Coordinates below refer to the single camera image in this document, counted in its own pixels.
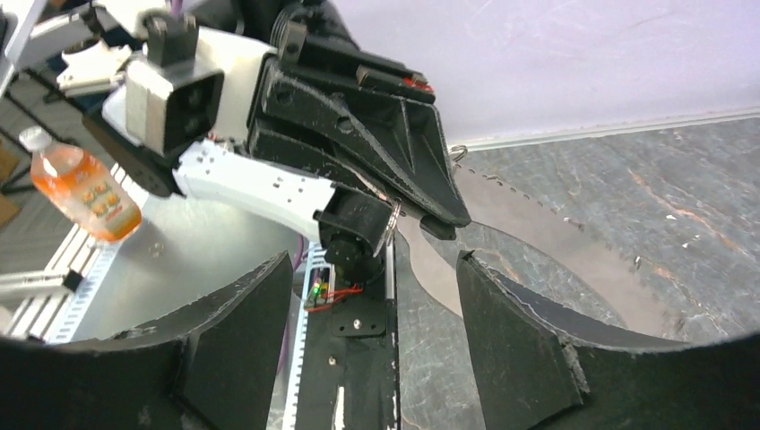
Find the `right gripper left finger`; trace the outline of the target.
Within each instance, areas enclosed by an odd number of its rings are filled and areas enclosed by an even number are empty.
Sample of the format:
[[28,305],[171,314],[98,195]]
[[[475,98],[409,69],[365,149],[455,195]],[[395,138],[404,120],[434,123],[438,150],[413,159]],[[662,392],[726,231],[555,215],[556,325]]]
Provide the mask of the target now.
[[265,428],[291,281],[280,253],[112,339],[2,339],[2,428]]

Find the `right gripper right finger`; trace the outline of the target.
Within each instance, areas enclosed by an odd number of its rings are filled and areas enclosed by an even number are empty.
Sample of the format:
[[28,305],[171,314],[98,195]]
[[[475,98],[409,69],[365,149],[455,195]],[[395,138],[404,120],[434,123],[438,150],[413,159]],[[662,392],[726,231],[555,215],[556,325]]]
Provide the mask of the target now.
[[608,325],[460,252],[456,278],[489,429],[756,429],[759,337],[704,345]]

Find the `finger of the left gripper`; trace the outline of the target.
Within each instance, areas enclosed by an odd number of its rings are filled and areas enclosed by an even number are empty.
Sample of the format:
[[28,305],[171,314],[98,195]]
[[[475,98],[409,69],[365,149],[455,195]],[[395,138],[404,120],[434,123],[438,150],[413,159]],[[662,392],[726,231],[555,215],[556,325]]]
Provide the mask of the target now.
[[261,73],[261,125],[328,145],[446,225],[471,221],[430,103],[269,59]]
[[387,202],[398,202],[404,215],[413,216],[419,227],[445,241],[457,238],[456,227],[446,225],[424,211],[415,200],[396,190],[342,154],[334,156],[328,145],[321,146],[288,136],[273,125],[254,125],[247,138],[247,150],[256,159],[302,170],[374,195]]

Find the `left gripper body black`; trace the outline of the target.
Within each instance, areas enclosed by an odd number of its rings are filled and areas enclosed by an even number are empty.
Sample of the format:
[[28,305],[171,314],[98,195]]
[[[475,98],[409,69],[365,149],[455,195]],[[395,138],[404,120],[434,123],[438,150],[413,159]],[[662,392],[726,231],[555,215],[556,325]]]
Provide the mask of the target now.
[[245,35],[275,47],[249,117],[250,153],[334,178],[434,175],[434,92],[363,51],[328,1],[242,1]]

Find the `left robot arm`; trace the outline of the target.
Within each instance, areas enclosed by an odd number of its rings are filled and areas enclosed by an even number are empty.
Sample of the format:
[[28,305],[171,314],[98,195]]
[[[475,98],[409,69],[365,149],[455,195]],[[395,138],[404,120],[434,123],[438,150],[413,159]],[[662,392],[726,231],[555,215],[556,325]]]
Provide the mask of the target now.
[[453,239],[471,216],[435,94],[363,51],[329,1],[88,2],[143,43],[83,124],[159,197],[223,202],[319,243],[354,283],[375,278],[400,212]]

